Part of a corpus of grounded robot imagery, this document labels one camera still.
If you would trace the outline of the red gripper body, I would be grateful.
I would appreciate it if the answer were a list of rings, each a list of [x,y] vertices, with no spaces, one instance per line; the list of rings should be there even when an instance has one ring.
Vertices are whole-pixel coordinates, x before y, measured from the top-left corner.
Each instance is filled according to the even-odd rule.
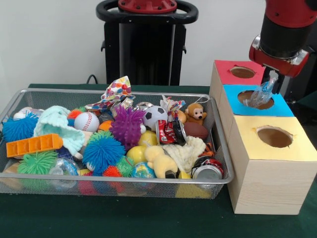
[[[272,57],[260,48],[260,40],[260,35],[254,38],[249,50],[249,59],[257,64],[274,69],[282,75],[296,77],[308,61],[310,54],[305,50],[300,50],[295,57],[288,59]]]

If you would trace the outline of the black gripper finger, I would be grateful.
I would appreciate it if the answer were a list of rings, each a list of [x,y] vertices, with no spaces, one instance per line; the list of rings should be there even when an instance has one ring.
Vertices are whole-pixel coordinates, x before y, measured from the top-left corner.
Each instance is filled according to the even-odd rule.
[[[285,76],[283,74],[278,73],[278,78],[274,83],[273,89],[272,89],[272,94],[279,94],[281,87],[283,85]]]
[[[271,68],[266,66],[263,73],[262,83],[265,83],[270,80],[270,72],[271,72]]]

